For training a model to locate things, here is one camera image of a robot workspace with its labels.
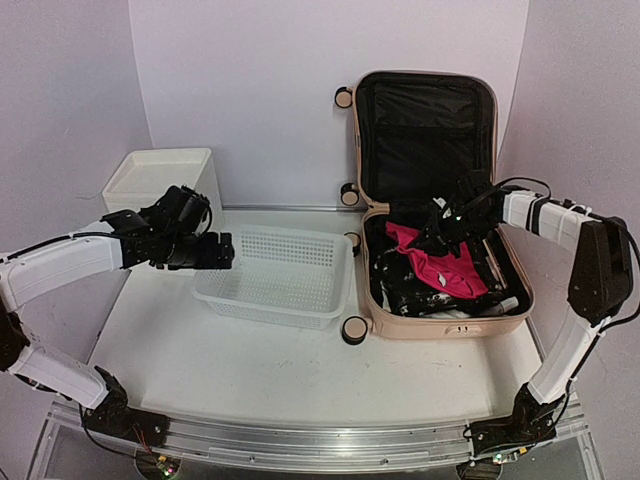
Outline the magenta garment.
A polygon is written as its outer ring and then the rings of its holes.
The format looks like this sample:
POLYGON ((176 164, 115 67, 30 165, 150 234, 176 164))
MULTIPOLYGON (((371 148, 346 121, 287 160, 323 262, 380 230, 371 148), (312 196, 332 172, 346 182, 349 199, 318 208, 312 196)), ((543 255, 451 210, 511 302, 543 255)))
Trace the magenta garment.
POLYGON ((465 243, 460 245, 459 256, 453 253, 436 256, 410 246, 418 237, 418 230, 389 221, 385 229, 387 236, 397 243, 396 250, 408 259, 415 276, 426 285, 464 300, 478 299, 489 292, 465 243))

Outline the black white patterned garment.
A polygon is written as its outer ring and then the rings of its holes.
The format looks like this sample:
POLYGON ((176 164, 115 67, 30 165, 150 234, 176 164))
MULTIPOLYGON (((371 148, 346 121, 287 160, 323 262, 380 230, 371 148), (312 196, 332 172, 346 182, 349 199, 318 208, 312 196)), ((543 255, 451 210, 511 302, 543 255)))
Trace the black white patterned garment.
POLYGON ((480 299, 462 299, 420 280, 405 255, 395 248, 375 258, 371 270, 371 293, 386 311, 402 317, 428 317, 456 309, 476 307, 480 299))

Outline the white perforated plastic basket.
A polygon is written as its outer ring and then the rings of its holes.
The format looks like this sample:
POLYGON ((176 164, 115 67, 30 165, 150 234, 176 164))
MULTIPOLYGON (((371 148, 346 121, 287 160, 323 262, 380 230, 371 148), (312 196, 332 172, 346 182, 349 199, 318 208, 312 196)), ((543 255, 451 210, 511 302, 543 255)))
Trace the white perforated plastic basket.
POLYGON ((198 271, 191 284, 215 313, 315 330, 344 313, 354 268, 349 237, 247 224, 231 235, 232 268, 198 271))

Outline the pink hard-shell suitcase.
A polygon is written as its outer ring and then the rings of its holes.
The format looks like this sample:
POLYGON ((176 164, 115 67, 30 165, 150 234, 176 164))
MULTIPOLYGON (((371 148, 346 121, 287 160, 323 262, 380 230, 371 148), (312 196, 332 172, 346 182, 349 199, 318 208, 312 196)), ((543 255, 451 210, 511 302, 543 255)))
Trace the pink hard-shell suitcase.
POLYGON ((366 318, 342 326, 346 342, 375 334, 390 340, 493 337, 514 331, 534 303, 531 284, 500 227, 465 242, 489 292, 469 318, 406 318, 384 310, 371 293, 378 254, 397 247, 386 222, 420 231, 434 197, 447 200, 457 180, 481 170, 493 183, 497 101, 491 87, 472 76, 411 71, 376 71, 354 86, 336 90, 334 103, 353 115, 357 178, 341 189, 343 204, 364 202, 359 247, 364 268, 366 318), (497 317, 484 310, 509 297, 519 306, 497 317))

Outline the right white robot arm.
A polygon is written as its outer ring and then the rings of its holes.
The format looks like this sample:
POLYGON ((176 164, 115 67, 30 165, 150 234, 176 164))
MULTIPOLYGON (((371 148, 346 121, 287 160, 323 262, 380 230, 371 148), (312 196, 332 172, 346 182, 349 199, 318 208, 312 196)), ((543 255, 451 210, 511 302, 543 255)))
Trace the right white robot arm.
POLYGON ((551 406, 568 397, 596 342, 638 317, 621 312, 634 292, 639 246, 622 218, 558 200, 542 180, 512 176, 492 183, 477 172, 460 178, 445 203, 430 210, 416 245, 433 255, 460 255, 463 243, 502 225, 549 242, 570 261, 566 304, 555 309, 564 315, 562 326, 526 384, 536 404, 551 406))

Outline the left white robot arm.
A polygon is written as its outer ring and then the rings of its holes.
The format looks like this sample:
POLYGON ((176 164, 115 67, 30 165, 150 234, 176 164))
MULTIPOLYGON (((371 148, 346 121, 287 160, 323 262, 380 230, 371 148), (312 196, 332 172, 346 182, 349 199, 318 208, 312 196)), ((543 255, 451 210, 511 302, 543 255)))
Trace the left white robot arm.
POLYGON ((88 335, 98 328, 113 293, 71 300, 87 286, 107 285, 139 265, 159 270, 228 270, 234 261, 232 236, 214 230, 209 199, 187 186, 171 186, 138 211, 119 210, 77 230, 1 256, 1 370, 35 389, 58 394, 95 410, 96 421, 114 437, 134 428, 127 393, 116 377, 87 363, 88 335), (46 308, 57 314, 91 307, 90 324, 74 347, 62 337, 38 333, 46 308))

